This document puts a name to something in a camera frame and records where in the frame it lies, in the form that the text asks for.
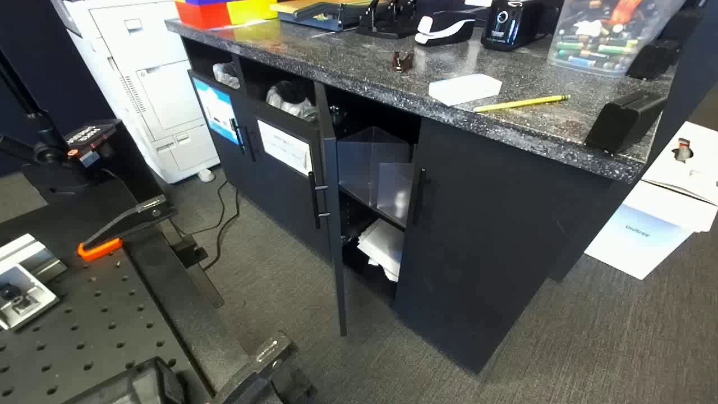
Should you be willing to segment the clear plastic container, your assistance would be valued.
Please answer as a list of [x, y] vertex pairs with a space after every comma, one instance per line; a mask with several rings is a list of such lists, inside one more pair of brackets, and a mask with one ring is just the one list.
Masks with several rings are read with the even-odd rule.
[[600, 74], [624, 74], [686, 0], [563, 0], [547, 58]]

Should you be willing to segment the orange handled clamp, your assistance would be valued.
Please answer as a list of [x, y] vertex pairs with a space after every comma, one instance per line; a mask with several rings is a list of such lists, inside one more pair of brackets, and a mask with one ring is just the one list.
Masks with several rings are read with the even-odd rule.
[[85, 243], [77, 245], [77, 255], [84, 260], [84, 262], [96, 262], [115, 251], [119, 251], [123, 247], [123, 240], [122, 239], [112, 239], [112, 240], [106, 240], [96, 247], [88, 247]]

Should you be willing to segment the yellow pencil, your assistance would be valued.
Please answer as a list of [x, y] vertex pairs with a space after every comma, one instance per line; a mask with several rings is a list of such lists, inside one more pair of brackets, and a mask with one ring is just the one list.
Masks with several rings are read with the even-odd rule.
[[535, 98], [519, 98], [519, 100], [478, 106], [472, 113], [499, 113], [499, 109], [535, 107], [535, 106], [563, 104], [568, 98], [570, 98], [570, 95], [549, 95], [549, 96], [535, 96]]

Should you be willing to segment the white filing cabinet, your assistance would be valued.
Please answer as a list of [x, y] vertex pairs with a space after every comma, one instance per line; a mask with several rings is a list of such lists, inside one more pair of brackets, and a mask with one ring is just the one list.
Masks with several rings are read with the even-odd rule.
[[219, 163], [198, 106], [173, 0], [50, 0], [110, 109], [167, 182]]

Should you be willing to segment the white label on drawer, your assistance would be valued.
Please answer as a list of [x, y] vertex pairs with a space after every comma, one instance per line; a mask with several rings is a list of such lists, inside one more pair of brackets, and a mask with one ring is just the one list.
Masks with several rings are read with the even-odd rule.
[[259, 123], [259, 132], [268, 155], [272, 155], [274, 160], [283, 162], [284, 167], [293, 168], [300, 176], [312, 172], [312, 153], [306, 141], [265, 121]]

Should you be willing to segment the white tape dispenser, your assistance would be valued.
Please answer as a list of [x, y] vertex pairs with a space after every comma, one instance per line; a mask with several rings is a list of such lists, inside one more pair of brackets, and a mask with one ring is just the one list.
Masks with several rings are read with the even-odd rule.
[[422, 48], [468, 41], [475, 21], [465, 15], [422, 15], [415, 42]]

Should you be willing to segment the red yellow blue blocks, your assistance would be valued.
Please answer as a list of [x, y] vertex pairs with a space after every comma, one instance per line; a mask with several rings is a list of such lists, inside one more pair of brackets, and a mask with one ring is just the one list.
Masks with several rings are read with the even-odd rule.
[[174, 0], [180, 21], [198, 30], [274, 21], [274, 4], [277, 0]]

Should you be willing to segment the white eraser block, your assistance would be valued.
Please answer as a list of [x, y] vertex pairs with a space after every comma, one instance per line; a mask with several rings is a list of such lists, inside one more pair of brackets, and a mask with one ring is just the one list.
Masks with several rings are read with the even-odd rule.
[[466, 74], [466, 77], [454, 77], [445, 81], [432, 81], [429, 86], [429, 95], [435, 100], [443, 100], [447, 106], [468, 104], [478, 98], [490, 98], [500, 91], [502, 83], [486, 74]]

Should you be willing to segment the blue white label sheet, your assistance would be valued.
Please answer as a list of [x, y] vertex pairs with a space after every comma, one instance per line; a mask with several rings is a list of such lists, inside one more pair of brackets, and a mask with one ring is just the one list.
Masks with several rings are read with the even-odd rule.
[[206, 123], [213, 132], [224, 138], [232, 144], [240, 144], [235, 127], [233, 127], [233, 107], [232, 96], [223, 89], [211, 88], [208, 83], [195, 79], [194, 81], [198, 89], [200, 106], [204, 109]]

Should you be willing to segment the crumpled plastic bag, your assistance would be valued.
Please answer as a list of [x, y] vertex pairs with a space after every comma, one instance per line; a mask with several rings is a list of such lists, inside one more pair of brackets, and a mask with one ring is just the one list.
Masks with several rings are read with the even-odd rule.
[[268, 89], [265, 100], [296, 118], [316, 118], [314, 89], [306, 81], [278, 81]]

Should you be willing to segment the dark blue book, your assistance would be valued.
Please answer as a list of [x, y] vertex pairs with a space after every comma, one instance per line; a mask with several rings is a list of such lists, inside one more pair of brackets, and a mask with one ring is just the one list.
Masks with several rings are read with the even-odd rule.
[[274, 12], [289, 24], [342, 31], [354, 26], [365, 7], [365, 0], [284, 0]]

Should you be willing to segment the open black cabinet door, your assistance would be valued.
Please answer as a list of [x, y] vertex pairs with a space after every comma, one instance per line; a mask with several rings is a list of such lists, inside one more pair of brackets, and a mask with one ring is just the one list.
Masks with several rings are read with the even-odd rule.
[[336, 298], [336, 324], [338, 335], [348, 335], [348, 302], [345, 302], [345, 273], [344, 273], [344, 239], [342, 239], [342, 201], [338, 201], [338, 155], [336, 138], [327, 104], [327, 89], [324, 83], [314, 83], [316, 98], [316, 126], [319, 126], [319, 145], [321, 145], [321, 167], [324, 177], [319, 194], [325, 200], [324, 221], [327, 224], [327, 245], [329, 245], [329, 264], [334, 272], [334, 298]]

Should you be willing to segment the small red-brown clip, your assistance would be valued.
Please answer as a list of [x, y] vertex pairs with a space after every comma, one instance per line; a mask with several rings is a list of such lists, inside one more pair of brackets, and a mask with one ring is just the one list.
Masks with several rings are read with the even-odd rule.
[[415, 53], [413, 52], [406, 52], [406, 53], [394, 52], [392, 53], [392, 70], [394, 72], [408, 72], [408, 70], [413, 70], [413, 66], [415, 66]]

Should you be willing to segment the black cabinet with granite top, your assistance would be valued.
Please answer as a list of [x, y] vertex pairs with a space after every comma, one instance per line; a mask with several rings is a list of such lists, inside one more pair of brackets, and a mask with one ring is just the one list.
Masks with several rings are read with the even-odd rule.
[[[480, 41], [419, 48], [354, 30], [316, 31], [281, 21], [198, 30], [174, 22], [188, 77], [228, 66], [233, 127], [217, 153], [233, 186], [329, 262], [319, 126], [265, 100], [278, 81], [324, 83], [336, 138], [344, 273], [364, 264], [360, 235], [374, 221], [404, 234], [392, 286], [397, 316], [454, 364], [478, 370], [549, 276], [563, 276], [647, 168], [652, 127], [624, 155], [591, 149], [601, 107], [661, 81], [551, 66], [544, 44], [491, 52]], [[413, 52], [408, 72], [394, 52]], [[490, 98], [447, 106], [432, 81], [486, 74]], [[472, 113], [478, 106], [570, 95], [563, 104]], [[312, 172], [265, 153], [259, 123], [306, 141]]]

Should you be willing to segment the black box on counter edge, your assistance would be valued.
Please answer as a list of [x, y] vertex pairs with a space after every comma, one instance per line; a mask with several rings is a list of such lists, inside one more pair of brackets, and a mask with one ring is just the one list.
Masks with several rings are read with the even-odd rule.
[[647, 135], [665, 106], [666, 96], [649, 89], [620, 96], [601, 107], [585, 144], [606, 153], [620, 153]]

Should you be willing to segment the white papers on floor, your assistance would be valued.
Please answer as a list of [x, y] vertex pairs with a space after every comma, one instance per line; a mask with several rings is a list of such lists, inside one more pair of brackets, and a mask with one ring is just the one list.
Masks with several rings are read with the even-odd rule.
[[685, 121], [585, 253], [643, 280], [718, 214], [718, 131]]

